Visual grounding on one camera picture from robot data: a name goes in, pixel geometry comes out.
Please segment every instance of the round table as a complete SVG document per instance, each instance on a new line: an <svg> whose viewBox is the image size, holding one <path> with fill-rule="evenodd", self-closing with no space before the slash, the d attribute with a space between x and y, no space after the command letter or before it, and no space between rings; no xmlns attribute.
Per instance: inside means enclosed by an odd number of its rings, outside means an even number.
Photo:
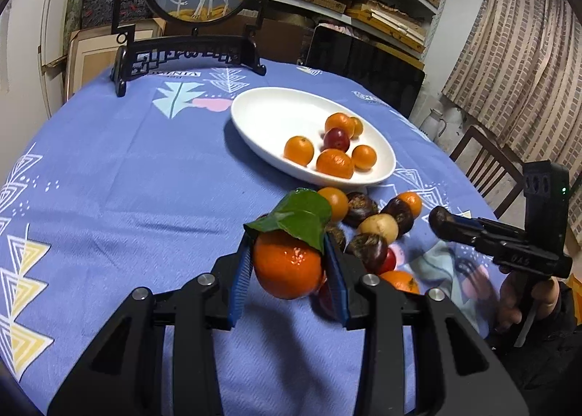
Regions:
<svg viewBox="0 0 582 416"><path fill-rule="evenodd" d="M359 84L265 64L261 77L214 60L168 63L164 69L173 71L131 81L121 98L104 73L43 126L16 162L0 191L0 355L41 411L133 288L161 293L210 271L217 257L236 250L244 222L291 189L309 187L255 156L232 124L234 97L261 86L327 97L385 135L397 167L368 193L380 207L408 190L423 200L414 227L394 244L398 268L414 273L421 291L441 287L482 336L488 333L502 276L489 257L437 240L427 223L437 205L494 218L465 175ZM351 415L363 337L321 319L309 299L273 298L253 277L236 328L215 332L225 414ZM410 409L414 372L406 343ZM166 344L170 349L170 339ZM170 356L164 370L169 376Z"/></svg>

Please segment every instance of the potato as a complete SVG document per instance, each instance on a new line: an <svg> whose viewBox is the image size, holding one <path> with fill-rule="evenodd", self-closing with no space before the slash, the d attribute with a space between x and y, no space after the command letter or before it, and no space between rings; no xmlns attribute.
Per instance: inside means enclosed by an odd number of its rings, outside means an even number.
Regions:
<svg viewBox="0 0 582 416"><path fill-rule="evenodd" d="M358 233L378 234L388 244L392 244L398 237L398 223L390 214L374 214L364 219L358 227Z"/></svg>

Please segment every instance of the oval plate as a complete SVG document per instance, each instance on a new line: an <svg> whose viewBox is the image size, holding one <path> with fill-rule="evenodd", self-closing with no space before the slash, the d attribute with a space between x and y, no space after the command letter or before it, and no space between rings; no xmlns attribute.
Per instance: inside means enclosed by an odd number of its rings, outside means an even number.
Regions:
<svg viewBox="0 0 582 416"><path fill-rule="evenodd" d="M362 119L364 132L351 142L347 154L357 145L376 150L378 161L368 172L355 171L351 179L337 178L315 171L315 161L323 147L325 120L343 112ZM388 178L396 168L394 150L366 119L329 99L289 88L254 88L239 94L231 106L232 122L250 149L278 170L298 180L319 186L350 188L376 184ZM303 167L283 158L287 140L295 135L307 137L315 148L313 160Z"/></svg>

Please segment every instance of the checkered curtain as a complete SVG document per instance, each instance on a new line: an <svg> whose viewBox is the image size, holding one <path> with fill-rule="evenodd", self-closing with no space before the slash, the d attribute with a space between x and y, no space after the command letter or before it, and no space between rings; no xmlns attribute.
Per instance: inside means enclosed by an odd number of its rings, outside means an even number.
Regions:
<svg viewBox="0 0 582 416"><path fill-rule="evenodd" d="M484 0L443 93L523 161L582 165L582 27L567 0ZM582 243L582 199L570 224Z"/></svg>

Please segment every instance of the mandarin orange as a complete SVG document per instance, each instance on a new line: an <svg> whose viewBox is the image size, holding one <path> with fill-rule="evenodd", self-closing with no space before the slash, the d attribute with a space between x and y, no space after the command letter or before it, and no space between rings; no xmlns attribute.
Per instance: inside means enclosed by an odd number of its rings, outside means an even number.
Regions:
<svg viewBox="0 0 582 416"><path fill-rule="evenodd" d="M331 206L331 221L340 222L345 218L348 210L347 196L337 188L325 187L318 191L325 199L328 200Z"/></svg>
<svg viewBox="0 0 582 416"><path fill-rule="evenodd" d="M400 193L397 197L410 206L410 211L415 219L420 216L420 212L423 210L423 200L417 193L414 191L406 191Z"/></svg>
<svg viewBox="0 0 582 416"><path fill-rule="evenodd" d="M358 145L351 152L351 161L354 166L359 170L370 170L376 164L378 157L376 155L376 150L374 150L369 145Z"/></svg>
<svg viewBox="0 0 582 416"><path fill-rule="evenodd" d="M350 116L342 112L336 112L325 120L325 132L329 132L334 127L342 129L351 138L354 136L356 123Z"/></svg>
<svg viewBox="0 0 582 416"><path fill-rule="evenodd" d="M319 252L282 230L259 234L252 264L263 289L282 300L307 296L323 280Z"/></svg>
<svg viewBox="0 0 582 416"><path fill-rule="evenodd" d="M296 135L287 140L283 150L283 156L287 160L291 160L301 166L307 166L313 160L314 154L315 149L311 141L301 135Z"/></svg>
<svg viewBox="0 0 582 416"><path fill-rule="evenodd" d="M420 294L418 283L410 273L404 270L393 270L391 272L384 272L380 278L392 283L392 286L400 291L408 291L408 293Z"/></svg>
<svg viewBox="0 0 582 416"><path fill-rule="evenodd" d="M328 148L319 154L315 162L315 170L338 178L350 179L354 175L351 158L335 148Z"/></svg>
<svg viewBox="0 0 582 416"><path fill-rule="evenodd" d="M362 124L362 121L358 117L350 117L350 119L354 121L354 135L352 138L360 137L364 131L364 125Z"/></svg>

